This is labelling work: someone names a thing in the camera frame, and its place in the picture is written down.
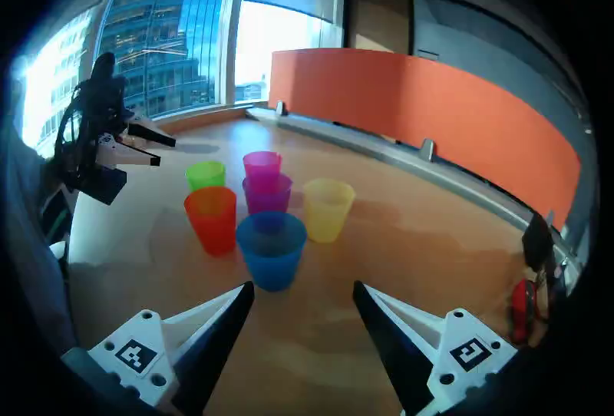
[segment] blue cup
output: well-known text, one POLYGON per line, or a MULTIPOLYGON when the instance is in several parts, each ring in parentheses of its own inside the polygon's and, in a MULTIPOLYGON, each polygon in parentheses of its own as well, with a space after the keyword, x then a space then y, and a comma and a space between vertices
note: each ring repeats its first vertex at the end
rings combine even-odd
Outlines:
POLYGON ((236 229, 236 241, 254 283, 270 292, 290 286, 306 240, 303 223, 279 211, 250 215, 236 229))

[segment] red cup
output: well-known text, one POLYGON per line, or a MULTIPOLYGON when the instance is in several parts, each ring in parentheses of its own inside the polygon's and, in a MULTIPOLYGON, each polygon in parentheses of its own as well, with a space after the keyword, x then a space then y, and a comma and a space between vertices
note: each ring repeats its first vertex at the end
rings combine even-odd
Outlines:
POLYGON ((243 158, 245 175, 279 174, 282 171, 282 156, 270 150, 260 150, 247 154, 243 158))
POLYGON ((211 256, 235 247, 236 195, 227 187, 204 187, 183 202, 194 232, 211 256))

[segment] pink cup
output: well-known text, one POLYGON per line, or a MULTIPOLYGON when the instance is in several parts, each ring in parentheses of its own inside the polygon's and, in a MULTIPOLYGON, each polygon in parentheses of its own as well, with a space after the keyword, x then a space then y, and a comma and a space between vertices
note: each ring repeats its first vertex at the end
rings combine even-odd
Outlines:
POLYGON ((247 177, 258 173, 279 174, 282 171, 282 156, 269 150, 252 152, 243 158, 243 165, 247 177))
POLYGON ((262 211, 285 213, 290 202, 292 180, 285 174, 258 173, 243 180, 249 214, 262 211))

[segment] orange partition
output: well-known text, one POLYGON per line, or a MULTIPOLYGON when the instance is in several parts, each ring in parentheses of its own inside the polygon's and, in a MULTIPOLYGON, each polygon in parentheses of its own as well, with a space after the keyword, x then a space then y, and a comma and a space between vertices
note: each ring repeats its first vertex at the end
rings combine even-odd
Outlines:
POLYGON ((383 51, 317 48, 273 54, 269 106, 420 147, 504 188, 561 229, 580 163, 531 106, 446 64, 383 51))

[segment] plastic cup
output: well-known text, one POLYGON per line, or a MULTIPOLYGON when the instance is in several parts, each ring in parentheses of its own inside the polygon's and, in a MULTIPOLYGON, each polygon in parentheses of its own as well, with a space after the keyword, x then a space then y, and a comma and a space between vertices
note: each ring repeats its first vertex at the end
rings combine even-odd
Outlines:
POLYGON ((211 256, 235 247, 236 195, 227 187, 205 187, 192 192, 183 202, 187 217, 211 256))
POLYGON ((318 243, 334 242, 345 224, 356 192, 342 181, 318 178, 303 187, 303 211, 309 238, 318 243))
POLYGON ((248 216, 236 229, 236 241, 254 283, 270 292, 290 286, 306 239, 298 218, 277 211, 248 216))
POLYGON ((252 152, 243 158, 243 166, 248 177, 258 173, 279 174, 282 171, 282 156, 270 150, 252 152))
POLYGON ((186 170, 186 178, 192 191, 204 187, 224 187, 226 167, 215 161, 196 163, 186 170))
POLYGON ((292 180, 285 174, 258 173, 243 180, 249 214, 288 211, 292 180))

